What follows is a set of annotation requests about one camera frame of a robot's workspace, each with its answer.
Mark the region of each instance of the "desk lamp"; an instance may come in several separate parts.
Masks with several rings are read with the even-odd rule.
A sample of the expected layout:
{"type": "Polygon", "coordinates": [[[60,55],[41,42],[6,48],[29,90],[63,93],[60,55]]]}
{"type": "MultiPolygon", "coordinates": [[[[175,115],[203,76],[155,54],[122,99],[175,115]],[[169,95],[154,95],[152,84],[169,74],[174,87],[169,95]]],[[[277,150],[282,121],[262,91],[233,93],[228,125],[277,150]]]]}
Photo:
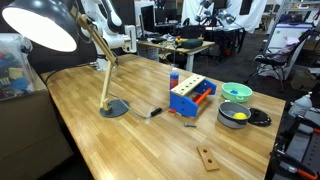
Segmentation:
{"type": "Polygon", "coordinates": [[[107,97],[116,57],[88,16],[81,14],[74,3],[75,0],[16,0],[3,8],[2,16],[23,36],[57,51],[71,52],[77,48],[77,24],[90,32],[107,59],[100,114],[109,118],[120,116],[128,111],[128,103],[122,100],[109,102],[107,97]]]}

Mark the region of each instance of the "colorful objects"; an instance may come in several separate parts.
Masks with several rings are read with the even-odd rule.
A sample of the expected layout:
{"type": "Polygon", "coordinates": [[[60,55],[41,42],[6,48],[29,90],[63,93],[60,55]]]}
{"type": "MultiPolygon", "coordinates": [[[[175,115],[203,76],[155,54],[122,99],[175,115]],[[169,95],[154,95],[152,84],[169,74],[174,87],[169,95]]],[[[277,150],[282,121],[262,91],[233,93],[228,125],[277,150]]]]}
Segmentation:
{"type": "Polygon", "coordinates": [[[170,91],[170,109],[174,109],[182,116],[196,117],[200,103],[215,92],[215,84],[204,76],[194,74],[170,91]],[[188,95],[191,92],[198,95],[190,99],[188,95]]]}
{"type": "Polygon", "coordinates": [[[182,39],[181,39],[180,36],[178,36],[178,37],[175,39],[175,43],[176,43],[176,45],[179,45],[179,44],[182,43],[182,39]]]}
{"type": "Polygon", "coordinates": [[[252,93],[248,86],[240,83],[228,82],[222,85],[222,96],[231,102],[246,102],[252,93]]]}
{"type": "Polygon", "coordinates": [[[234,119],[239,119],[239,120],[248,118],[248,116],[246,114],[244,114],[243,112],[235,113],[232,117],[234,119]]]}
{"type": "Polygon", "coordinates": [[[170,72],[170,89],[176,87],[179,84],[179,72],[176,67],[172,68],[170,72]]]}
{"type": "Polygon", "coordinates": [[[8,39],[6,36],[12,37],[12,43],[0,42],[0,101],[23,96],[34,90],[31,68],[26,56],[29,52],[22,51],[22,48],[32,49],[31,42],[29,47],[26,45],[28,40],[20,34],[0,33],[0,39],[8,39]]]}

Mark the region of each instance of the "lamp shade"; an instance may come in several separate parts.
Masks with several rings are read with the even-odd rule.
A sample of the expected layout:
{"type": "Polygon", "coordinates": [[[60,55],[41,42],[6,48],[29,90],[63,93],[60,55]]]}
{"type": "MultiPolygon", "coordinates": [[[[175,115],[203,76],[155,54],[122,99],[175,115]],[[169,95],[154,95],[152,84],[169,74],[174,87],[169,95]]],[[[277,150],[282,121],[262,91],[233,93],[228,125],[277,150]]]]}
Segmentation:
{"type": "Polygon", "coordinates": [[[77,48],[77,24],[71,0],[16,0],[2,9],[4,20],[21,35],[45,47],[71,52],[77,48]]]}

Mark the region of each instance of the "green bowl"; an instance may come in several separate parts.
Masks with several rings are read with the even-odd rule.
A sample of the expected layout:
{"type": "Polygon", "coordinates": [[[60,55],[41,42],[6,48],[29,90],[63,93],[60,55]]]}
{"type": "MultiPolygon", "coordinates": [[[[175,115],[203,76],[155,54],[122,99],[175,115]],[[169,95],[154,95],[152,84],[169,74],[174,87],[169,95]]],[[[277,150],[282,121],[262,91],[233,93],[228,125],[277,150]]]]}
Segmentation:
{"type": "Polygon", "coordinates": [[[246,102],[252,95],[252,90],[240,83],[224,83],[222,84],[222,96],[231,102],[246,102]]]}

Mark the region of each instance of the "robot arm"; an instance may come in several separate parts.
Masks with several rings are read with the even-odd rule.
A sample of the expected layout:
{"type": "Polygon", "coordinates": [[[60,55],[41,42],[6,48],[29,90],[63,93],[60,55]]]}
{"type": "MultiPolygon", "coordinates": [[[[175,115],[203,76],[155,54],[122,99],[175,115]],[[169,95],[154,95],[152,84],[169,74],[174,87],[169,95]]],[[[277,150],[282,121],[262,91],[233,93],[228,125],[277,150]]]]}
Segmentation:
{"type": "MultiPolygon", "coordinates": [[[[122,47],[127,53],[136,52],[136,32],[135,26],[126,25],[125,33],[119,34],[118,30],[122,25],[122,21],[114,10],[111,0],[81,0],[85,14],[93,20],[93,24],[98,29],[99,34],[107,42],[110,49],[122,47]]],[[[83,34],[90,37],[86,30],[82,30],[83,34]]],[[[105,70],[105,58],[99,46],[95,44],[98,59],[97,70],[105,70]]]]}
{"type": "Polygon", "coordinates": [[[201,16],[201,13],[202,13],[202,11],[203,11],[203,9],[208,9],[211,5],[212,5],[212,3],[214,3],[214,0],[201,0],[200,1],[200,7],[199,7],[199,9],[198,9],[198,12],[197,12],[197,15],[195,16],[195,20],[197,21],[197,22],[201,22],[201,21],[203,21],[205,18],[207,18],[207,17],[202,17],[201,16]]]}

